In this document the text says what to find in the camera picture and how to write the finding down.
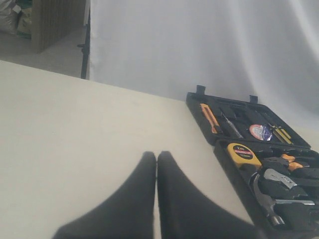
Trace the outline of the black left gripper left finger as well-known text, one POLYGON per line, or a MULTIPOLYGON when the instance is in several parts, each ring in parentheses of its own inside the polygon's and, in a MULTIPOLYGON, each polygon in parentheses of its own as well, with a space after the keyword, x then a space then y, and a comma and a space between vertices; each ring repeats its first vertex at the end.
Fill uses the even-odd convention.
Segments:
POLYGON ((157 161, 146 151, 127 180, 108 199, 61 226, 55 239, 152 239, 157 161))

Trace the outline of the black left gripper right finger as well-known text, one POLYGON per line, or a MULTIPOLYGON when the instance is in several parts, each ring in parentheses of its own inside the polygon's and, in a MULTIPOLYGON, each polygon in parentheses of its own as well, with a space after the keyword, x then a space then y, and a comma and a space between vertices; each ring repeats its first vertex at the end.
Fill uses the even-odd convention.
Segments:
POLYGON ((221 208, 187 178, 169 151, 158 156, 158 204, 163 239, 262 239, 255 226, 221 208))

